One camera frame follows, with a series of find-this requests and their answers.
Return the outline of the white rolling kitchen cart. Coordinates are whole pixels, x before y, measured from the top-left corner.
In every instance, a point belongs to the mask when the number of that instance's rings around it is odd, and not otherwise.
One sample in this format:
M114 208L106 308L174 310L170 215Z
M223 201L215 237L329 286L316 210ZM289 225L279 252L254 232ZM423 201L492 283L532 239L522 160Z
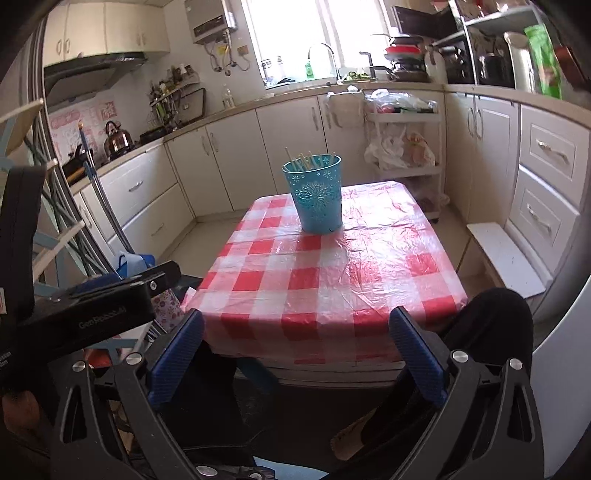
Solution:
M434 223L449 201L445 127L441 92L382 88L365 93L365 160L375 179L403 184Z

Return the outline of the white step stool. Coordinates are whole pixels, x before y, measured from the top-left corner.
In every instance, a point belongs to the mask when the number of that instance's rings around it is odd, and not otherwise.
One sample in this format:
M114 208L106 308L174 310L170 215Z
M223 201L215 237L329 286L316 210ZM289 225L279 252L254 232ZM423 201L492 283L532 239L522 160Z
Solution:
M529 260L499 224L473 223L467 229L484 255L485 265L500 284L525 299L545 292L546 287Z

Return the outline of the steel kettle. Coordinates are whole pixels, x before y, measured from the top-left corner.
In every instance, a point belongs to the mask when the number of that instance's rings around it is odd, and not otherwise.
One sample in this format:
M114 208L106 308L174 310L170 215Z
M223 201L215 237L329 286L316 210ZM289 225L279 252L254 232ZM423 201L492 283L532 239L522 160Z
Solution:
M109 120L105 124L104 151L109 160L114 160L134 147L134 141L130 133L123 129L115 121Z

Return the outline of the red white checkered tablecloth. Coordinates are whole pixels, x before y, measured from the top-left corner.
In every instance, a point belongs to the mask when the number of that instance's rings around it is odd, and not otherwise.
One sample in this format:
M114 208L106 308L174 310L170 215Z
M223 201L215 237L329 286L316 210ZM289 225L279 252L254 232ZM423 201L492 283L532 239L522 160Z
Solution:
M394 361L396 307L442 329L466 292L431 223L398 182L342 191L342 227L301 229L290 195L257 199L185 304L214 352L281 364Z

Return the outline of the range hood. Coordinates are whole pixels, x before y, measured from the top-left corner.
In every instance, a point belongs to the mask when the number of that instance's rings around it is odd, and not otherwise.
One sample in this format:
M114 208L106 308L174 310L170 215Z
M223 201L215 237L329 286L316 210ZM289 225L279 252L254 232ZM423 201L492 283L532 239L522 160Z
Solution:
M44 68L45 99L48 107L74 103L108 90L122 77L142 66L142 52L111 53L77 57Z

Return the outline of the clear plastic bottle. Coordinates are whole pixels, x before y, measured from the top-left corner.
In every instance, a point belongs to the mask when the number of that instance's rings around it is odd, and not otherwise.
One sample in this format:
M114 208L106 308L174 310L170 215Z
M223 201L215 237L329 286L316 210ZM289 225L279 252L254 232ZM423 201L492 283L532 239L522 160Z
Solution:
M235 99L233 99L233 95L228 85L223 85L221 99L224 110L233 109L235 107Z

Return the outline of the chopstick in holder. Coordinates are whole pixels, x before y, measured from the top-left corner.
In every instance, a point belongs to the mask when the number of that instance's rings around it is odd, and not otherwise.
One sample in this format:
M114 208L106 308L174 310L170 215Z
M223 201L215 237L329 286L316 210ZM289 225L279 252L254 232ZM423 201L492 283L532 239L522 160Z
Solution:
M291 171L296 172L297 165L294 163L294 157L290 154L290 150L288 150L287 147L284 147L284 150L286 150L287 157L290 160Z

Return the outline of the teal perforated utensil holder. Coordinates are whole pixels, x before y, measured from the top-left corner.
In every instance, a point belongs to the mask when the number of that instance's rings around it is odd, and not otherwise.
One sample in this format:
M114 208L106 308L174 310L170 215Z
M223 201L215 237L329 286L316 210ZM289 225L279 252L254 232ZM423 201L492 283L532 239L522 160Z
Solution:
M304 232L325 235L342 227L342 159L335 154L291 158L283 165Z

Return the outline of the green dish soap bottle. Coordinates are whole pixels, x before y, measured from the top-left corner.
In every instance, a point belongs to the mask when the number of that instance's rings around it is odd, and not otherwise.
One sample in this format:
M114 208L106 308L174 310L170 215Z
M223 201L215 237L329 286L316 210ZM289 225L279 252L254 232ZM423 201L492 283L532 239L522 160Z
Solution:
M310 59L308 59L307 63L305 64L305 77L308 80L312 80L315 78L314 70L312 70Z

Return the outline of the chrome sink faucet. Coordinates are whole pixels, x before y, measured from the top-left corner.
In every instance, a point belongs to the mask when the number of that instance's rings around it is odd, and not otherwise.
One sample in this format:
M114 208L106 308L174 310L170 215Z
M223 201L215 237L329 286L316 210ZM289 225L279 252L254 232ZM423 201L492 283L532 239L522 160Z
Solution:
M332 72L334 72L334 75L335 75L335 83L338 83L339 81L342 80L342 76L341 76L341 72L339 72L338 62L335 59L335 51L332 49L332 46L329 45L328 43L321 42L321 45L324 46L325 49L328 50L329 63L331 63Z

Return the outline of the green snack bag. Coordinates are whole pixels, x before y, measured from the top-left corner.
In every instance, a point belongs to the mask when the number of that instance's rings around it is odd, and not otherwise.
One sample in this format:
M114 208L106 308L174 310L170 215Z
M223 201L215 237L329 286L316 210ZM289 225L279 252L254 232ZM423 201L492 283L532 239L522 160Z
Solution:
M561 99L560 66L546 26L543 24L532 25L526 27L524 32L528 38L533 62L538 71L542 94Z

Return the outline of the stacked pots and pans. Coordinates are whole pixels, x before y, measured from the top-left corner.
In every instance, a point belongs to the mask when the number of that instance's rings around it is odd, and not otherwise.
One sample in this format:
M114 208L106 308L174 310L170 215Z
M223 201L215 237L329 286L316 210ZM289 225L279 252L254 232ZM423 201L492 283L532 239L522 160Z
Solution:
M429 82L423 44L420 36L390 38L384 57L392 64L394 79L402 82Z

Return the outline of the white thermos pot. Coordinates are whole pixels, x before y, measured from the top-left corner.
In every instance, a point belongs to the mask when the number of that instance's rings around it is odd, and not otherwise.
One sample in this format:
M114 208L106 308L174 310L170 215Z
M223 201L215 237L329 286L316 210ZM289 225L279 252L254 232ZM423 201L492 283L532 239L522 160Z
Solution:
M507 31L503 34L503 38L508 45L515 88L520 91L535 93L536 77L528 37L521 33Z

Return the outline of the black microwave oven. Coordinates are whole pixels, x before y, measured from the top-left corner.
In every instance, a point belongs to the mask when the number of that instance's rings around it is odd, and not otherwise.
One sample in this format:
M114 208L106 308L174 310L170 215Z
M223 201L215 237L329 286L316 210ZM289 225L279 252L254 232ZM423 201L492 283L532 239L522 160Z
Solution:
M443 39L458 31L456 19L450 7L437 13L394 6L394 18L402 34L433 39Z

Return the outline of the wall spice rack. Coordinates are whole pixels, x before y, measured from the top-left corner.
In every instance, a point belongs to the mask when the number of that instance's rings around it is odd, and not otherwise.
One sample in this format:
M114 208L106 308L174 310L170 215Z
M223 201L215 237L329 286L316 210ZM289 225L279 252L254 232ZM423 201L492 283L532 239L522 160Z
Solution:
M157 84L151 83L148 93L149 107L159 125L174 130L194 118L200 91L197 72L188 64L171 66L167 76Z

